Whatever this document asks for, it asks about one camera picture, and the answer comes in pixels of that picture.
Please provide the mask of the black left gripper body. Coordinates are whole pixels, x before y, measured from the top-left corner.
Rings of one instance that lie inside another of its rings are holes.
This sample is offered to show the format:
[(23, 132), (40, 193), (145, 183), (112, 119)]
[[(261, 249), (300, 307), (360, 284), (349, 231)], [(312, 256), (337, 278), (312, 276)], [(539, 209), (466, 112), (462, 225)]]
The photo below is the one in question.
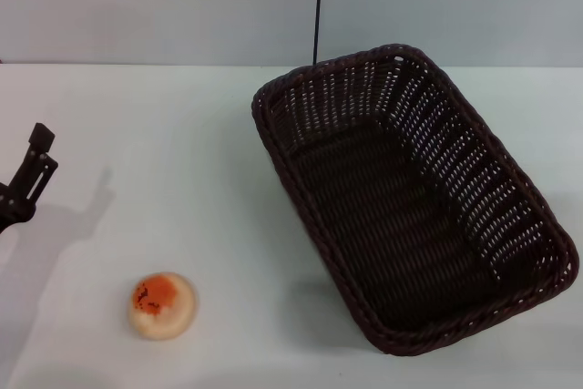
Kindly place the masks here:
[(36, 201), (28, 198), (32, 187), (1, 184), (0, 232), (17, 223), (30, 221), (36, 213)]

